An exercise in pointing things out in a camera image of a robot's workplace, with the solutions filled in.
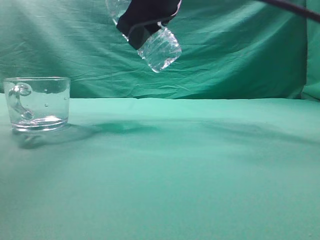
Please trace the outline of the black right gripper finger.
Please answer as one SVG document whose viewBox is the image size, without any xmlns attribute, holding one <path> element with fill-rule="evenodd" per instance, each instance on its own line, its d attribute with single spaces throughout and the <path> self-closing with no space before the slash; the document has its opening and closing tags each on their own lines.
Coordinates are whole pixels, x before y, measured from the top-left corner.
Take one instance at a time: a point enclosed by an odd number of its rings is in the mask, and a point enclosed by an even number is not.
<svg viewBox="0 0 320 240">
<path fill-rule="evenodd" d="M 161 29 L 158 23 L 165 27 L 177 15 L 181 3 L 180 0 L 132 0 L 119 17 L 116 28 L 139 50 Z"/>
</svg>

